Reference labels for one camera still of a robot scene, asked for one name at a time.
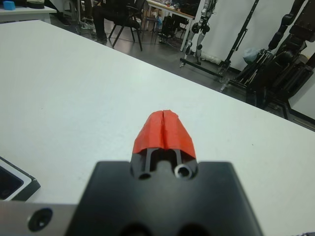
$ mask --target black office chair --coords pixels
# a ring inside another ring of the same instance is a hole
[[[128,16],[127,18],[119,18],[114,20],[114,27],[112,29],[112,31],[110,32],[110,35],[108,38],[110,38],[116,28],[116,26],[122,26],[122,28],[120,29],[118,35],[116,36],[115,42],[113,44],[113,48],[115,47],[115,44],[117,42],[117,40],[119,39],[119,36],[121,35],[124,27],[130,27],[131,30],[131,35],[132,35],[132,39],[134,40],[134,35],[133,35],[133,31],[132,28],[136,29],[137,35],[138,35],[138,40],[139,40],[139,45],[140,45],[140,50],[142,51],[142,44],[141,44],[141,39],[140,39],[140,24],[137,22],[136,17],[142,19],[142,9],[143,9],[143,5],[144,2],[146,0],[136,0],[136,2],[134,3],[134,5],[128,4],[126,6],[127,10],[128,10]]]

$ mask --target white wall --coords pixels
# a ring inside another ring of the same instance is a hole
[[[239,50],[231,58],[231,66],[242,70],[245,62],[242,58],[246,48],[268,48],[268,44],[278,30],[282,17],[289,13],[294,0],[260,0],[247,28],[249,29]],[[202,45],[203,51],[208,55],[216,56],[224,60],[237,34],[248,16],[254,0],[218,0],[216,14],[209,20],[210,31],[206,34]],[[200,19],[200,12],[204,0],[201,0],[196,21]],[[193,39],[193,47],[196,46],[197,36]],[[315,52],[315,43],[308,43],[304,50],[306,56]]]

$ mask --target gray floor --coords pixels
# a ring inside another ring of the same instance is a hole
[[[95,34],[91,33],[91,30],[81,29],[76,23],[72,23],[71,26],[65,27],[62,25],[54,16],[51,16],[51,23],[55,26],[68,30],[70,32],[79,34],[83,37],[89,38],[93,41],[96,41]],[[111,32],[113,28],[113,23],[105,20],[105,32],[107,36]],[[117,26],[112,38],[105,42],[105,46],[112,47],[112,44],[115,41],[116,35],[120,30],[120,26]],[[156,40],[156,35],[152,34],[150,31],[145,31],[144,34],[140,35],[143,51],[140,51],[139,43],[137,40],[136,32],[134,32],[134,36],[136,42],[132,41],[132,36],[129,28],[123,30],[119,40],[115,45],[115,50],[118,50],[122,53],[128,54],[134,58],[145,61],[151,65],[157,66],[161,69],[169,71],[173,74],[179,75],[185,79],[191,80],[195,83],[208,87],[210,89],[220,91],[222,87],[222,83],[218,81],[218,78],[212,76],[206,72],[203,72],[197,68],[194,68],[189,65],[185,65],[184,67],[179,67],[180,58],[184,56],[183,52],[180,52],[181,41],[180,39],[170,40],[169,44],[161,44],[159,43],[159,39]],[[189,60],[194,61],[193,56],[189,57]],[[211,69],[213,71],[217,71],[218,67],[211,63],[204,61],[202,66]],[[226,75],[227,78],[233,78],[234,74],[229,73]],[[224,91],[224,94],[234,97],[240,101],[245,101],[245,92],[233,86],[227,87]],[[283,111],[281,107],[271,104],[266,109],[268,112],[271,112],[277,116],[284,117]],[[315,131],[315,125],[303,120],[301,118],[297,118],[295,116],[290,117],[290,121],[303,126],[309,130]]]

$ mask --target black bag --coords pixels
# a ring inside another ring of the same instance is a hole
[[[182,7],[181,7],[181,12],[186,13],[188,15],[191,16],[196,16],[197,11],[198,11],[198,7],[199,7],[199,3],[185,3]]]

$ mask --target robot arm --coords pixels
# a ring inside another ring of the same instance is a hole
[[[270,41],[269,49],[268,49],[269,51],[274,50],[278,46],[279,42],[281,41],[281,39],[284,36],[284,32],[286,31],[288,26],[293,23],[294,19],[296,18],[297,14],[299,13],[299,10],[301,9],[304,2],[305,2],[305,0],[295,0],[294,1],[290,13],[286,14],[282,18],[280,28],[278,29],[278,31],[276,32],[276,34],[274,35],[274,37]]]
[[[198,23],[194,23],[191,27],[191,30],[189,32],[188,41],[187,41],[187,47],[185,50],[185,59],[191,52],[192,47],[192,39],[196,33],[199,33],[201,30],[201,34],[198,37],[198,42],[196,46],[196,55],[197,55],[197,63],[200,64],[200,56],[201,56],[201,49],[202,45],[201,42],[204,39],[207,32],[209,32],[210,27],[208,26],[208,21],[211,17],[211,15],[214,12],[216,3],[218,0],[206,0],[203,9],[201,11],[201,17]]]

